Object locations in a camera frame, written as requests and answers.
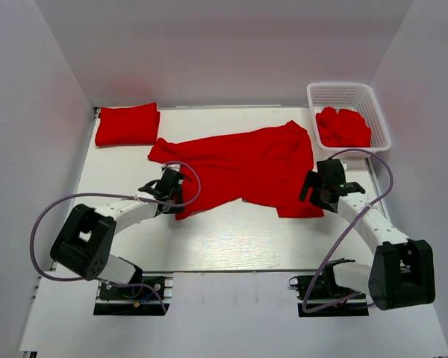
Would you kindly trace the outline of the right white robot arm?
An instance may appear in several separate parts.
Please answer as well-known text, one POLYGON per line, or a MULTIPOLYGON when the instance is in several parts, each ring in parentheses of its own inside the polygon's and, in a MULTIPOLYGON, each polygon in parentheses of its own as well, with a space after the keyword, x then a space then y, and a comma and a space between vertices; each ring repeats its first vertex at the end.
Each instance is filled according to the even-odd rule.
POLYGON ((411 239, 394 227, 376 208, 365 189, 346 179, 342 162, 334 157, 317 162, 300 193, 315 207, 335 213, 349 225, 301 295, 305 313, 315 313, 366 295, 380 310, 431 304, 436 298, 431 245, 411 239), (373 254, 371 265, 355 260, 333 260, 343 239, 355 230, 373 254))

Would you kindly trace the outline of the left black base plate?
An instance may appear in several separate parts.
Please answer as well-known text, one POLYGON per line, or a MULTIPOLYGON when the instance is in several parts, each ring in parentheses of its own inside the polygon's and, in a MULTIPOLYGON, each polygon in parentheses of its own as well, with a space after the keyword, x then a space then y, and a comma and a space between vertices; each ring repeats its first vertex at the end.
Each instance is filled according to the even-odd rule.
POLYGON ((170 274, 144 274, 148 287, 117 288, 100 283, 96 293, 95 316, 165 316, 172 300, 173 277, 170 274))

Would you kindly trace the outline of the crumpled red shirts in basket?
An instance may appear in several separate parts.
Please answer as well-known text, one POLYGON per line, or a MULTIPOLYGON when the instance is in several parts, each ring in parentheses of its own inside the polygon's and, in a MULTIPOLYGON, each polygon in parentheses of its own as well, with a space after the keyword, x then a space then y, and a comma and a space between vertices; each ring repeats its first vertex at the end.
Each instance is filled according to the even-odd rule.
POLYGON ((372 131, 364 118, 353 110, 325 107, 316 114, 322 144, 336 148, 369 148, 372 131))

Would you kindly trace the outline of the red t-shirt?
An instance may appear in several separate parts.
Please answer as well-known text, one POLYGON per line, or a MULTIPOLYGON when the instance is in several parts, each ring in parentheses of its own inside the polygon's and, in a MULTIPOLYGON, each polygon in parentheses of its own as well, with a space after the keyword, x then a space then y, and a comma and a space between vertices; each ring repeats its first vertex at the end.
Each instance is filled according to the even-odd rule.
POLYGON ((176 219, 242 199, 273 207, 281 218, 319 218, 323 210, 299 200, 305 177, 314 167, 311 139, 294 121, 239 134, 172 143, 160 138, 149 160, 180 161, 188 176, 182 187, 188 203, 176 219))
POLYGON ((160 119, 156 102, 135 107, 102 107, 95 145, 154 145, 160 119))

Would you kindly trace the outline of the white plastic basket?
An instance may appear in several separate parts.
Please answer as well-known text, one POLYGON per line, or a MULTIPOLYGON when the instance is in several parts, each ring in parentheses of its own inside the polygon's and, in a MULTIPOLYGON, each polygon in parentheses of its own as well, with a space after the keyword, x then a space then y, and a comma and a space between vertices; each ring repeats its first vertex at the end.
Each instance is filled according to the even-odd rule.
POLYGON ((321 141, 317 114, 326 107, 353 110, 363 117, 372 134, 370 147, 367 149, 369 152, 376 154, 391 148, 385 118, 370 86, 353 82, 317 82, 307 85, 306 91, 311 121, 321 151, 334 154, 342 150, 341 147, 328 147, 321 141))

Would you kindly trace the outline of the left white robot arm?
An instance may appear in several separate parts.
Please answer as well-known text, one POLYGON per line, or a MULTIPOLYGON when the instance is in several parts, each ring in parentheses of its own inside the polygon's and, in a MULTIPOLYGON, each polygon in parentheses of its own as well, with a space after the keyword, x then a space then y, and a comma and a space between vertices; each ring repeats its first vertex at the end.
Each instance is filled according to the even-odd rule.
POLYGON ((51 258, 85 280, 115 283, 128 298, 143 288, 143 270, 111 254, 113 238, 132 225, 162 214, 182 211, 185 175, 179 164, 162 169, 162 176, 142 186, 137 197, 111 204, 72 208, 51 249, 51 258))

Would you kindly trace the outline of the folded red t-shirt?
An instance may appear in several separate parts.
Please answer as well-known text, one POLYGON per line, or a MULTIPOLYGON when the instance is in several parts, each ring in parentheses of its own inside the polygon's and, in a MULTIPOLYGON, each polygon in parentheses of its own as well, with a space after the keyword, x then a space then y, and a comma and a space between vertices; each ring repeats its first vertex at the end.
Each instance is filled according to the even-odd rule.
POLYGON ((156 102, 135 107, 102 107, 95 145, 154 145, 160 119, 156 102))

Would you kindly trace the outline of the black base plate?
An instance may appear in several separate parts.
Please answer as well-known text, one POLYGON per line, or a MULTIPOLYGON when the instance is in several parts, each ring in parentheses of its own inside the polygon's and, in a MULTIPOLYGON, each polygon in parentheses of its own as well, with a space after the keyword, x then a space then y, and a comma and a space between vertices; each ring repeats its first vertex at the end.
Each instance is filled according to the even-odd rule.
POLYGON ((172 300, 173 277, 170 274, 144 274, 148 287, 117 288, 100 283, 96 293, 95 316, 165 316, 172 300))
MULTIPOLYGON (((335 266, 341 266, 344 263, 354 262, 354 260, 346 260, 342 258, 339 260, 332 260, 326 264, 322 273, 317 278, 314 288, 311 290, 307 303, 308 310, 354 293, 354 291, 349 288, 338 286, 335 283, 335 276, 333 272, 333 268, 335 266)), ((367 302, 367 296, 364 293, 361 293, 350 300, 326 307, 323 310, 319 310, 314 313, 306 313, 303 309, 303 299, 307 288, 310 286, 312 277, 312 274, 297 275, 291 277, 288 281, 290 288, 295 289, 297 292, 297 309, 300 318, 330 318, 369 315, 368 309, 373 306, 373 303, 370 304, 367 302)))

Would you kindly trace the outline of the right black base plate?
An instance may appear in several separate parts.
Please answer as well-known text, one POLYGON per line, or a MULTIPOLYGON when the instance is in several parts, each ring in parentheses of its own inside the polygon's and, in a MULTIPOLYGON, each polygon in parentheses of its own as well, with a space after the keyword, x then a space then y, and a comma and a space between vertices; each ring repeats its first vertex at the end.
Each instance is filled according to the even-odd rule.
MULTIPOLYGON (((333 272, 333 268, 335 266, 341 266, 344 263, 354 262, 354 260, 346 260, 342 258, 339 260, 332 260, 326 264, 322 273, 317 278, 314 288, 311 290, 307 303, 308 310, 354 293, 354 291, 349 288, 338 286, 335 283, 335 276, 333 272)), ((350 300, 326 307, 323 310, 319 310, 314 313, 306 313, 303 309, 303 299, 307 288, 310 286, 312 277, 312 274, 297 275, 291 277, 288 281, 290 288, 295 289, 297 292, 297 309, 300 318, 330 318, 369 315, 368 309, 373 306, 373 303, 370 304, 367 302, 367 296, 364 293, 361 293, 350 300)))

